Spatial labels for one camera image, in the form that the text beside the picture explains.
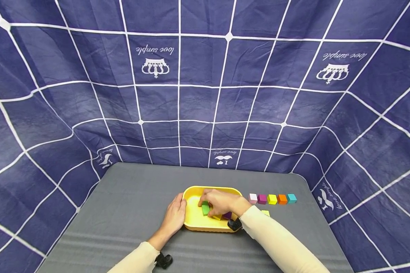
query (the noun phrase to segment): table surface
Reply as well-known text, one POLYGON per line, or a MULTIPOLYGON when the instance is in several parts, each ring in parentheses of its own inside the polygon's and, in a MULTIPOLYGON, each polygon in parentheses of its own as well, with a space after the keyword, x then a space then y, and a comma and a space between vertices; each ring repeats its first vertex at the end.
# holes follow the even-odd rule
MULTIPOLYGON (((105 273, 159 227, 167 205, 190 186, 249 193, 294 193, 295 204, 260 205, 317 256, 331 273, 352 273, 346 257, 298 175, 117 163, 110 167, 38 273, 105 273)), ((282 272, 245 231, 193 232, 184 227, 163 248, 173 256, 154 272, 282 272)))

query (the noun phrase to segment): yellow tray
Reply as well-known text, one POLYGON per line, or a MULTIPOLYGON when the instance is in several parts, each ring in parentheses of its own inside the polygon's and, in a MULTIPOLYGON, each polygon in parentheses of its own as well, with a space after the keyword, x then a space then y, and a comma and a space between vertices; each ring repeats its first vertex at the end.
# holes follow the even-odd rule
POLYGON ((221 219, 220 221, 208 216, 203 216, 202 207, 197 206, 200 196, 204 189, 217 189, 234 195, 242 195, 234 188, 226 187, 207 187, 207 186, 192 186, 185 190, 182 196, 187 200, 187 208, 185 213, 184 225, 188 230, 203 231, 203 232, 234 232, 228 227, 228 220, 221 219))

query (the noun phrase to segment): magenta block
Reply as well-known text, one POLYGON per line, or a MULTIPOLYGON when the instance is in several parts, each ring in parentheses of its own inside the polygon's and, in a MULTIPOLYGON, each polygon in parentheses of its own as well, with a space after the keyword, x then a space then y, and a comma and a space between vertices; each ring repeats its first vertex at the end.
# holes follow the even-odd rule
POLYGON ((267 204, 267 196, 266 195, 259 195, 259 204, 267 204))
POLYGON ((225 213, 224 215, 223 215, 223 218, 225 218, 225 219, 231 219, 231 216, 232 216, 232 212, 227 212, 227 213, 225 213))

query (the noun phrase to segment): cloth wall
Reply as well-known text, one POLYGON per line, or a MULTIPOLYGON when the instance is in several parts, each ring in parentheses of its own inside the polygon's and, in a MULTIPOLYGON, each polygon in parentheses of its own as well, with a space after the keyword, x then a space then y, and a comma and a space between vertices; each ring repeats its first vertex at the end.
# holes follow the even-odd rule
POLYGON ((0 0, 0 272, 119 161, 297 173, 355 272, 410 273, 410 0, 0 0))

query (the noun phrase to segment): green block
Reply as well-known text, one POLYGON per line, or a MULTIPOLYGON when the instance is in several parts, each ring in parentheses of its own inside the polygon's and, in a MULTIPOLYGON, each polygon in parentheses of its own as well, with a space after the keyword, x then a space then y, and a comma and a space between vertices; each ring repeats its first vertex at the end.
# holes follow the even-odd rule
POLYGON ((204 216, 207 216, 209 212, 210 212, 210 206, 208 206, 208 204, 202 203, 202 214, 204 216))

